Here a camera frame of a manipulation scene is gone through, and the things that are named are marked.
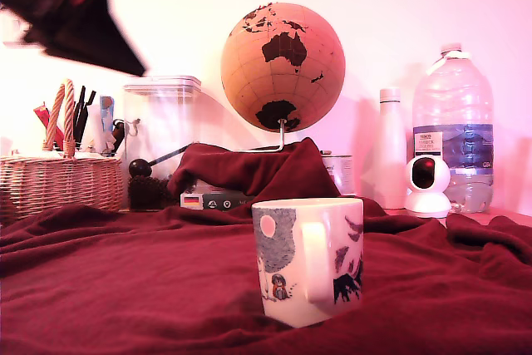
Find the globe stand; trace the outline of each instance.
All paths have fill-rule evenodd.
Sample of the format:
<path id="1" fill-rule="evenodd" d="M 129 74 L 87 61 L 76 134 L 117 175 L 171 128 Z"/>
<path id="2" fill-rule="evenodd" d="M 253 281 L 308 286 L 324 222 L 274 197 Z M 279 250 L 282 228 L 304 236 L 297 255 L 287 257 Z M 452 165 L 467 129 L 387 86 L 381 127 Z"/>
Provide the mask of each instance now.
<path id="1" fill-rule="evenodd" d="M 252 149 L 252 150 L 237 150 L 237 153 L 278 153 L 284 148 L 284 124 L 286 123 L 286 120 L 279 120 L 278 121 L 280 127 L 279 127 L 279 134 L 280 134 L 280 142 L 279 147 L 275 149 Z"/>

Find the mug handle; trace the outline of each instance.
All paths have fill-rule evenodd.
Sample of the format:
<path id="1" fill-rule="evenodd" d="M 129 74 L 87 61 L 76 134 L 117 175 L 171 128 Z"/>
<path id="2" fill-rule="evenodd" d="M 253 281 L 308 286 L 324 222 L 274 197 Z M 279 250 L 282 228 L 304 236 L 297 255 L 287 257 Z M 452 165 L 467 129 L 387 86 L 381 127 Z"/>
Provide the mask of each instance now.
<path id="1" fill-rule="evenodd" d="M 327 232 L 321 222 L 301 225 L 305 259 L 305 293 L 310 303 L 333 297 L 333 278 L 329 262 Z"/>

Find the white bottle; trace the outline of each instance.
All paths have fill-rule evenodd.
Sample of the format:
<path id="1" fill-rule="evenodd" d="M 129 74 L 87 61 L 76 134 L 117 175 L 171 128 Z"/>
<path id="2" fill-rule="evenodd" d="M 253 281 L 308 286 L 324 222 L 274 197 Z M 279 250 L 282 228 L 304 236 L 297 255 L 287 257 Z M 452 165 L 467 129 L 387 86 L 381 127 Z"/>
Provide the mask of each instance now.
<path id="1" fill-rule="evenodd" d="M 406 132 L 398 88 L 381 89 L 381 115 L 375 138 L 374 200 L 385 210 L 405 207 Z"/>

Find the mug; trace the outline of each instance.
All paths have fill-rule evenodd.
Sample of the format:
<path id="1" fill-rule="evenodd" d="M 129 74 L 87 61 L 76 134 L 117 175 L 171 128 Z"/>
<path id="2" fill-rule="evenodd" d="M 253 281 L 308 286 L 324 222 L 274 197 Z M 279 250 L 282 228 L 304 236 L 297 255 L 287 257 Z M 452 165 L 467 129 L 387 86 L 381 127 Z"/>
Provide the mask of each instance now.
<path id="1" fill-rule="evenodd" d="M 264 313 L 292 327 L 362 299 L 362 200 L 271 200 L 251 206 Z"/>

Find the folded cloth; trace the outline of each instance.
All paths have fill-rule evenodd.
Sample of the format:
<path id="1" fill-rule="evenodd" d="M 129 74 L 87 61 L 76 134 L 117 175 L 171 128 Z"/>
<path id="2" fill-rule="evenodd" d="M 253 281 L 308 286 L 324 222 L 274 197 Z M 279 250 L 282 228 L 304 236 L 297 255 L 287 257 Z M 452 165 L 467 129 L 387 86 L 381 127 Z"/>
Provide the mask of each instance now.
<path id="1" fill-rule="evenodd" d="M 194 143 L 183 154 L 168 189 L 179 198 L 195 179 L 255 196 L 253 201 L 226 211 L 235 218 L 234 223 L 238 223 L 237 219 L 249 222 L 251 204 L 258 201 L 340 195 L 310 138 L 286 145 L 276 153 L 233 152 L 215 145 Z M 385 214 L 373 200 L 363 201 L 367 214 Z"/>
<path id="2" fill-rule="evenodd" d="M 310 140 L 258 158 L 190 149 L 175 193 L 196 176 L 259 200 L 337 195 Z M 0 351 L 532 353 L 531 228 L 454 214 L 446 229 L 364 204 L 362 307 L 299 329 L 264 316 L 249 207 L 119 214 L 71 205 L 18 221 L 0 238 Z"/>

